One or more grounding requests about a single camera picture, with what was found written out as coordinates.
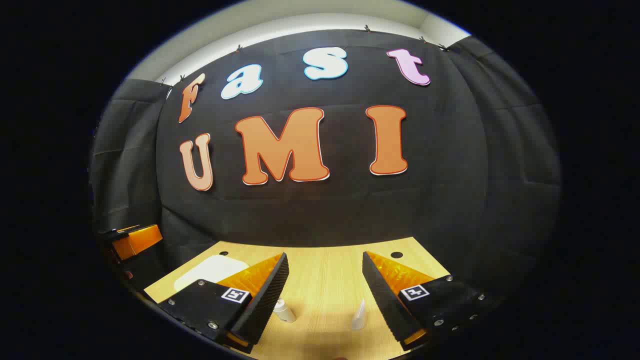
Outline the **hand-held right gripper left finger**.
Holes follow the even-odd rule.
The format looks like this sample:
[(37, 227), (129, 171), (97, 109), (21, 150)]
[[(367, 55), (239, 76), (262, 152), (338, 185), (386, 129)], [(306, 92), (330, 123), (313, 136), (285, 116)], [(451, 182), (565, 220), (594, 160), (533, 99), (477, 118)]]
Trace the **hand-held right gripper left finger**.
[(290, 274), (281, 252), (217, 282), (196, 279), (158, 301), (169, 316), (218, 346), (251, 353)]

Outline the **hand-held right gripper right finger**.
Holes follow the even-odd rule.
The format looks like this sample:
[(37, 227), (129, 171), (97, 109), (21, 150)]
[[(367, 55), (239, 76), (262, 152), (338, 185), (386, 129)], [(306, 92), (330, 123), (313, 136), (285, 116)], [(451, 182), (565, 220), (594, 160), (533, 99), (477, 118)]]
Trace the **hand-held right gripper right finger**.
[(404, 351), (442, 344), (501, 304), (500, 296), (452, 275), (429, 276), (372, 251), (362, 255), (362, 274)]

